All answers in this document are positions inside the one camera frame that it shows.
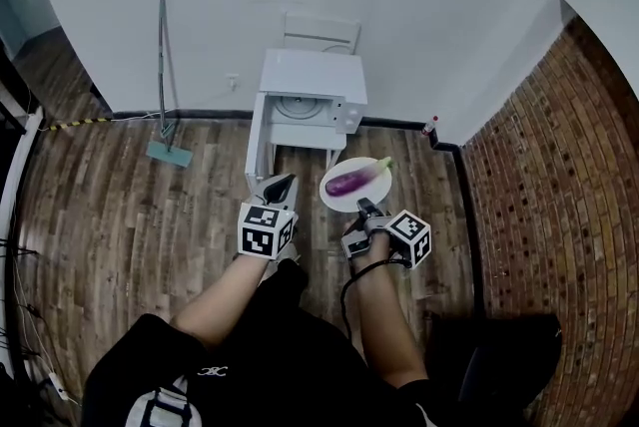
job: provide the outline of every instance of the power strip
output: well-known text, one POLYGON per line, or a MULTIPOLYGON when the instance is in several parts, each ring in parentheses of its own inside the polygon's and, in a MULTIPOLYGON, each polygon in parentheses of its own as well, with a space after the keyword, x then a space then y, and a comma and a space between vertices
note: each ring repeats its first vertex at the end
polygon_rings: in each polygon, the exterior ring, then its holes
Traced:
POLYGON ((51 372, 49 374, 49 379, 51 379, 51 382, 53 383, 53 387, 58 392, 58 395, 60 395, 60 398, 64 401, 68 401, 69 395, 67 394, 67 391, 64 389, 64 386, 62 386, 62 381, 58 377, 58 374, 51 372))

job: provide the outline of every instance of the bottle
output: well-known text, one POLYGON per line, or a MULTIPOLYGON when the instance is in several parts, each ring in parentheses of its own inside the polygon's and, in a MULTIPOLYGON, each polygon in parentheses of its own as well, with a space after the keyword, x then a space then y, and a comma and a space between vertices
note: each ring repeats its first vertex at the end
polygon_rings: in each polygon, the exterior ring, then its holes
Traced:
POLYGON ((430 133, 432 133, 432 130, 435 129, 435 124, 438 120, 439 120, 439 117, 435 115, 432 119, 426 122, 426 125, 421 130, 421 133, 424 136, 428 136, 430 133))

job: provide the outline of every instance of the mop handle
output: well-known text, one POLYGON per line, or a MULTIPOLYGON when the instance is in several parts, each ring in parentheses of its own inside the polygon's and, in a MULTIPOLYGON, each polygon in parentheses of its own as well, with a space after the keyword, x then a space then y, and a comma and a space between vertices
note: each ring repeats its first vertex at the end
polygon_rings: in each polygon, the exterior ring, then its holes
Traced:
POLYGON ((164 18, 167 13, 166 0, 160 0, 160 21, 158 24, 158 89, 160 91, 160 123, 164 146, 169 151, 168 136, 165 135, 165 108, 164 108, 164 42, 162 32, 164 30, 164 18))

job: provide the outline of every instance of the mop head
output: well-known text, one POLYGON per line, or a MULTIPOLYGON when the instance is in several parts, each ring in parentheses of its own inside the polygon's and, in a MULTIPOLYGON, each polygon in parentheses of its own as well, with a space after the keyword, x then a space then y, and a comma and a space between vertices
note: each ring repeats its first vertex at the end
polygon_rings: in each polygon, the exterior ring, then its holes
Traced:
POLYGON ((185 151, 184 149, 178 149, 177 147, 169 147, 169 151, 167 152, 163 143, 150 142, 149 147, 147 147, 147 156, 154 160, 160 160, 186 168, 191 162, 193 153, 185 151))

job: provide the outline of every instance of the white plate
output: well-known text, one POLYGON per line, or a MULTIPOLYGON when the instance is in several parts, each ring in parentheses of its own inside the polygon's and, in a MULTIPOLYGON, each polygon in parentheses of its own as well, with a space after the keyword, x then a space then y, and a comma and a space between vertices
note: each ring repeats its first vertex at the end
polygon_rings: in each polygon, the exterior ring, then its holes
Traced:
POLYGON ((326 175, 323 176, 321 183, 319 184, 319 197, 321 201, 326 204, 327 207, 338 211, 339 213, 356 213, 357 201, 359 199, 367 198, 374 204, 379 204, 386 198, 392 185, 392 175, 390 170, 384 170, 383 174, 377 177, 374 181, 368 183, 366 186, 359 188, 353 193, 344 195, 343 197, 330 197, 326 192, 326 183, 334 177, 359 170, 366 165, 370 165, 377 161, 374 158, 352 158, 350 160, 342 161, 334 167, 332 167, 326 175))

